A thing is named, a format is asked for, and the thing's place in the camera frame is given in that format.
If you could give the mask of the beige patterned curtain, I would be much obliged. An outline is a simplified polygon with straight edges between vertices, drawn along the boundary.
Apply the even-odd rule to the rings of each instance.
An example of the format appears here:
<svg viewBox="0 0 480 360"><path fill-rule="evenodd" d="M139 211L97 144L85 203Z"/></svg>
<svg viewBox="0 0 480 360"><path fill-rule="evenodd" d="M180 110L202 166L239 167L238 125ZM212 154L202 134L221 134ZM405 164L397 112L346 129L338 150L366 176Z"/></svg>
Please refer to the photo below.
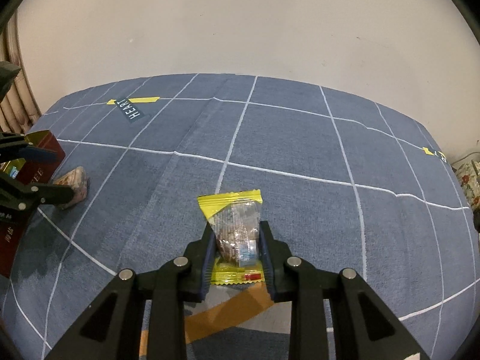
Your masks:
<svg viewBox="0 0 480 360"><path fill-rule="evenodd" d="M11 133L26 133L38 121L41 111L24 72L17 13L10 18L1 33L1 61L7 61L20 67L9 91L1 98L1 130Z"/></svg>

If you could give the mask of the white paper patch right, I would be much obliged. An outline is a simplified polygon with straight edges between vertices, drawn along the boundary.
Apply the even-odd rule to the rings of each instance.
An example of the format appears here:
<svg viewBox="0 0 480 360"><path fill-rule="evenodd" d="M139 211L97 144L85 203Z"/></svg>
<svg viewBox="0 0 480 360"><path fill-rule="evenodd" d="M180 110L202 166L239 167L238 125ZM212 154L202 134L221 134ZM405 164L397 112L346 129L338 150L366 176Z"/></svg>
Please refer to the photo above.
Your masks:
<svg viewBox="0 0 480 360"><path fill-rule="evenodd" d="M212 286L205 301L196 306L187 306L185 308L190 312L187 316L213 308L247 288L236 289L230 286ZM273 306L263 313L233 328L288 334L290 332L290 315L291 304L289 302L273 303Z"/></svg>

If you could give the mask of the maroon gold toffee tin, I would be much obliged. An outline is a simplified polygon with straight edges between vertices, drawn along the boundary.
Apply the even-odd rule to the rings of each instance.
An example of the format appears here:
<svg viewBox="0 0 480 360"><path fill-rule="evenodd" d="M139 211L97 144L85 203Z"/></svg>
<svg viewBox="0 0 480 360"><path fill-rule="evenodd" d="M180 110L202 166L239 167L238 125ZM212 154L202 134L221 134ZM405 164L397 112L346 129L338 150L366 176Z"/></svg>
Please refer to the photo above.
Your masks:
<svg viewBox="0 0 480 360"><path fill-rule="evenodd" d="M38 206L63 205L73 199L71 187L50 183L64 158L64 150L49 130L1 134L1 163L24 161L15 176L1 172L1 276L11 276L20 241Z"/></svg>

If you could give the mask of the yellow brown candy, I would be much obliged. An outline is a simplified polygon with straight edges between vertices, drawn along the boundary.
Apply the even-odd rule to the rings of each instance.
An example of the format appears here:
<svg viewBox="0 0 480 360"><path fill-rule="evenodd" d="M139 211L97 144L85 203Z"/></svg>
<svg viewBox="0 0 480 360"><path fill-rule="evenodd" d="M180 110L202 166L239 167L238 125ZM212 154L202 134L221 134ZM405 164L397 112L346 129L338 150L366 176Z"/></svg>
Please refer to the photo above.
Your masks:
<svg viewBox="0 0 480 360"><path fill-rule="evenodd" d="M204 195L198 197L198 203L216 236L211 284L242 285L263 281L259 251L261 191Z"/></svg>

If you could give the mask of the cluttered shelf items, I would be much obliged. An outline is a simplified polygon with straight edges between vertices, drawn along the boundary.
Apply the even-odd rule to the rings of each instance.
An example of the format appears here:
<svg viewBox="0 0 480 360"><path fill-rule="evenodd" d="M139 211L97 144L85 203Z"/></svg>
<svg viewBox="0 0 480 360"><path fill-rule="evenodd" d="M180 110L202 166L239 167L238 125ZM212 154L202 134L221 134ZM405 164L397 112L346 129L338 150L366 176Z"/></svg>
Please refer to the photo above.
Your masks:
<svg viewBox="0 0 480 360"><path fill-rule="evenodd" d="M473 211L473 226L480 232L480 186L479 186L479 161L471 159L459 166L454 166L453 171L465 194L466 200Z"/></svg>

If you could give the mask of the brown red brick candy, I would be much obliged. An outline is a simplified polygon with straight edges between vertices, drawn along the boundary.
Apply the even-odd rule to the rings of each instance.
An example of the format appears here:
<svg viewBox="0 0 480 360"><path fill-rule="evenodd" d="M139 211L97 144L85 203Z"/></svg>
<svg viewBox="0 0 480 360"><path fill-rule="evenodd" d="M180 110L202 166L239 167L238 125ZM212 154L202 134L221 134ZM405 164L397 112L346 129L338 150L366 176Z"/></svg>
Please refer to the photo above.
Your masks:
<svg viewBox="0 0 480 360"><path fill-rule="evenodd" d="M89 178L83 166L78 166L54 179L54 185L68 186L73 191L73 197L69 202L58 204L57 207L61 210L66 210L77 203L82 202L88 195Z"/></svg>

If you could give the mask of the orange tape strip right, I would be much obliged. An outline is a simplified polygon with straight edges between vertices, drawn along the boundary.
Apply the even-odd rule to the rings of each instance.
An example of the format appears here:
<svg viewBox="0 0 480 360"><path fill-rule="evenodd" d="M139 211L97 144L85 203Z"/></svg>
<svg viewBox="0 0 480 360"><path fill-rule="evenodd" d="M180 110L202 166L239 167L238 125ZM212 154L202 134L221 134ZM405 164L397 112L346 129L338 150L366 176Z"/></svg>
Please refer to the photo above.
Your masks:
<svg viewBox="0 0 480 360"><path fill-rule="evenodd" d="M236 327L273 306L265 283L255 283L227 301L198 314L186 316L185 343L202 340Z"/></svg>

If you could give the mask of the blue checked tablecloth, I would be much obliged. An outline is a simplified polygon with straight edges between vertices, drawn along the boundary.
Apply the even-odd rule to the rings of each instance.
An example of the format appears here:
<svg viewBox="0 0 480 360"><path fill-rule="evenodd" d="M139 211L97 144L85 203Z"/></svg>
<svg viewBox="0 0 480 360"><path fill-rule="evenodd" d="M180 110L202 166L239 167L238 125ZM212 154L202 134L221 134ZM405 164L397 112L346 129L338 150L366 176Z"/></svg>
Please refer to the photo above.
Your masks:
<svg viewBox="0 0 480 360"><path fill-rule="evenodd" d="M154 271L212 224L250 258L245 220L293 255L350 267L432 359L450 359L479 316L479 234L443 148L415 119L292 80L180 74L62 97L35 131L58 140L58 174L87 197L38 208L1 281L1 318L43 359L125 268Z"/></svg>

